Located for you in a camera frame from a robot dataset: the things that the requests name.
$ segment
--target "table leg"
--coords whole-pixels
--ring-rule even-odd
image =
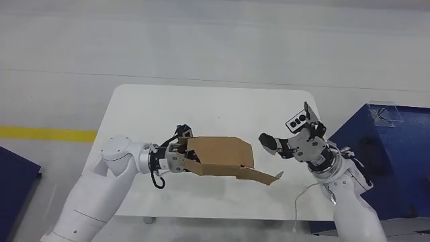
[[[143,222],[148,224],[148,225],[151,225],[155,222],[156,219],[157,218],[155,218],[155,217],[143,217]]]

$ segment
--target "transparent acrylic box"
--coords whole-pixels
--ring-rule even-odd
[[[396,127],[403,122],[393,102],[371,101],[368,108],[375,126]]]

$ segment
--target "cardboard box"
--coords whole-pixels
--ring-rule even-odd
[[[270,185],[283,172],[272,176],[254,170],[254,155],[250,144],[237,137],[199,136],[181,138],[187,151],[194,151],[200,163],[185,159],[185,168],[197,175],[232,176]]]

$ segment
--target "robotic hand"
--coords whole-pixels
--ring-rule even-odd
[[[339,150],[324,139],[325,126],[305,102],[304,110],[286,122],[289,139],[261,134],[264,149],[283,159],[308,164],[309,171],[335,203],[334,221],[342,242],[387,242],[376,211],[360,196],[373,185],[349,147]]]
[[[196,160],[194,152],[179,143],[180,137],[192,137],[191,128],[178,126],[175,135],[161,146],[134,143],[127,136],[115,136],[101,150],[95,167],[85,170],[66,200],[53,230],[41,242],[90,242],[113,217],[126,197],[138,173],[151,174],[155,187],[163,189],[160,170],[186,172],[183,159]],[[157,184],[155,175],[162,184]]]

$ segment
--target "white table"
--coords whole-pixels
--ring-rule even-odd
[[[285,122],[307,101],[306,91],[121,85],[116,88],[97,133],[85,168],[99,159],[111,136],[126,134],[133,141],[161,144],[176,125],[188,124],[194,136],[237,136],[253,147],[255,168],[285,173],[270,186],[233,177],[167,174],[158,190],[149,175],[137,175],[120,209],[122,216],[246,218],[292,220],[294,199],[315,182],[306,164],[266,153],[259,144],[262,132],[291,137]],[[300,220],[332,220],[333,205],[315,186],[298,201]]]

